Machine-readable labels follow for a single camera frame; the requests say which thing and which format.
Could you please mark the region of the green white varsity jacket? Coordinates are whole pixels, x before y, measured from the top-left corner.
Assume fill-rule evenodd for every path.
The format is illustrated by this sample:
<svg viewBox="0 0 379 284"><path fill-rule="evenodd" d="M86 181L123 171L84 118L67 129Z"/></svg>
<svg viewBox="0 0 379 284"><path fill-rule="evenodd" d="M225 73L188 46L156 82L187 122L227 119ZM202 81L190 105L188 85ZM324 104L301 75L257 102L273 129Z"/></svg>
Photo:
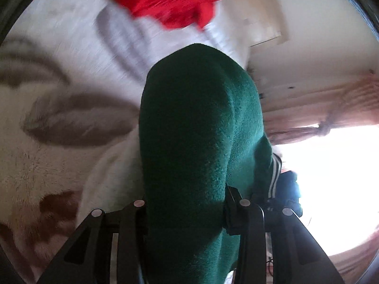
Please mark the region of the green white varsity jacket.
<svg viewBox="0 0 379 284"><path fill-rule="evenodd" d="M233 59L192 44L148 73L139 115L149 283L224 283L240 239L222 227L226 186L267 197L279 162L257 88Z"/></svg>

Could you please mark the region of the pink curtain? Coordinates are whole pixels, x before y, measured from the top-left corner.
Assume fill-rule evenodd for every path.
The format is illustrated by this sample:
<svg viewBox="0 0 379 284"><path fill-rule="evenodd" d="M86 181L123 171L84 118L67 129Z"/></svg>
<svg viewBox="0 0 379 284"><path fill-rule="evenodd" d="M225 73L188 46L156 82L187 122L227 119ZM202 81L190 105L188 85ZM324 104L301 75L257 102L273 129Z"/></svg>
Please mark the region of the pink curtain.
<svg viewBox="0 0 379 284"><path fill-rule="evenodd" d="M355 283L378 253L378 76L266 101L263 113L298 176L302 223Z"/></svg>

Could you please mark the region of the floral fleece bed blanket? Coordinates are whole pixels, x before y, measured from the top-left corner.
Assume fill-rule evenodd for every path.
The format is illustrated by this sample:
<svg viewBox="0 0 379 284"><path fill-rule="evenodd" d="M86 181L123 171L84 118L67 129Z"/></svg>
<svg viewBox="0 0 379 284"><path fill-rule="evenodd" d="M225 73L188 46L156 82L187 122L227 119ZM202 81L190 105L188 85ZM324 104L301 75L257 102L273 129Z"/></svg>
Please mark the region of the floral fleece bed blanket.
<svg viewBox="0 0 379 284"><path fill-rule="evenodd" d="M218 1L203 30L167 30L113 0L1 0L1 247L23 283L91 210L142 193L146 75L193 43L246 66L237 0Z"/></svg>

